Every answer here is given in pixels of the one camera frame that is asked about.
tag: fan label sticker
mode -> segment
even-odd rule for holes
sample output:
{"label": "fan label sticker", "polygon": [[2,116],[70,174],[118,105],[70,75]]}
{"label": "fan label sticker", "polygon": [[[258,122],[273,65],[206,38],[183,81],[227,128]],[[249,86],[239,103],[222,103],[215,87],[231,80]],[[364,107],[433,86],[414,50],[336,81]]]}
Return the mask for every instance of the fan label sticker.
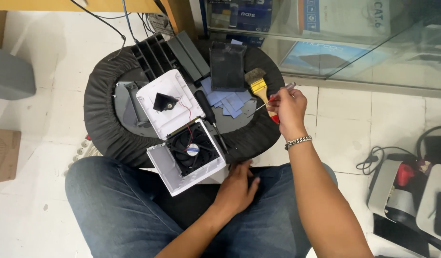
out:
{"label": "fan label sticker", "polygon": [[191,156],[196,156],[199,151],[200,148],[195,143],[191,143],[187,148],[187,154]]}

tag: glass display case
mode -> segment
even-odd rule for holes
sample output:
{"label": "glass display case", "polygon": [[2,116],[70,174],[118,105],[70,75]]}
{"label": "glass display case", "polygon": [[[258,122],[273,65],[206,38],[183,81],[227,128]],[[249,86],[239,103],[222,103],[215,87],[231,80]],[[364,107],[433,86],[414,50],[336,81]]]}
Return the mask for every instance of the glass display case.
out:
{"label": "glass display case", "polygon": [[283,75],[441,90],[441,0],[200,3],[210,38],[260,47]]}

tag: black fan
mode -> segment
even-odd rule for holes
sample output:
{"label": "black fan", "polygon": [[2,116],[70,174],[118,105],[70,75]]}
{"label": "black fan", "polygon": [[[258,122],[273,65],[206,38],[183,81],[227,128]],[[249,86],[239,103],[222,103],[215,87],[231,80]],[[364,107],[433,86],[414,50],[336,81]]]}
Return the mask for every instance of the black fan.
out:
{"label": "black fan", "polygon": [[182,171],[182,176],[186,176],[200,167],[203,167],[208,162],[219,157],[216,149],[211,143],[210,139],[203,131],[201,126],[196,123],[190,127],[192,131],[192,148],[188,149],[191,141],[190,132],[188,129],[178,133],[170,144],[170,150],[179,164]]}

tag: black screwdriver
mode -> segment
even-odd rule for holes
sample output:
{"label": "black screwdriver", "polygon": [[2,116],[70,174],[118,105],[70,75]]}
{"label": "black screwdriver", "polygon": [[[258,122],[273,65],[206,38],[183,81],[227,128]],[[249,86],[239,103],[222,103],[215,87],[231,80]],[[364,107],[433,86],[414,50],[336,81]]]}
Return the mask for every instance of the black screwdriver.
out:
{"label": "black screwdriver", "polygon": [[227,145],[225,145],[224,139],[222,138],[222,135],[219,133],[219,130],[216,126],[216,117],[214,116],[213,109],[211,108],[210,103],[206,99],[206,96],[204,95],[203,91],[195,91],[195,98],[197,99],[198,103],[201,106],[201,109],[203,109],[203,112],[205,113],[206,117],[204,118],[206,121],[208,121],[213,127],[214,130],[216,130],[217,135],[219,136],[220,143],[222,144],[222,147],[224,147],[224,150],[228,154]]}

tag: screwdriver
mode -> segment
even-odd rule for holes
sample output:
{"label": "screwdriver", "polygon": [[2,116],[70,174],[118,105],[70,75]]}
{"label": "screwdriver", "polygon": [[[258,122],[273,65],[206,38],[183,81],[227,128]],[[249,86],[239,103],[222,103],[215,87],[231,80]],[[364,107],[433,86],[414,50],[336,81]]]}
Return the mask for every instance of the screwdriver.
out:
{"label": "screwdriver", "polygon": [[216,130],[217,135],[219,136],[220,143],[222,144],[222,147],[228,154],[227,145],[225,145],[224,139],[222,138],[222,135],[219,133],[219,130],[216,126],[216,117],[214,116],[213,109],[211,108],[210,103],[206,99],[206,96],[204,95],[203,91],[195,91],[195,98],[197,99],[198,103],[201,106],[201,109],[203,109],[203,112],[205,113],[206,117],[204,118],[206,121],[208,121],[213,127],[214,130]]}
{"label": "screwdriver", "polygon": [[[287,91],[292,90],[294,87],[295,87],[295,82],[294,82],[294,83],[287,84],[287,85],[285,86],[285,88],[286,88]],[[278,95],[272,96],[272,97],[268,100],[267,103],[263,104],[262,106],[258,107],[256,110],[254,110],[254,113],[255,113],[257,110],[263,108],[263,106],[265,106],[265,105],[267,105],[268,103],[274,101],[274,100],[276,99],[277,96],[278,96]]]}

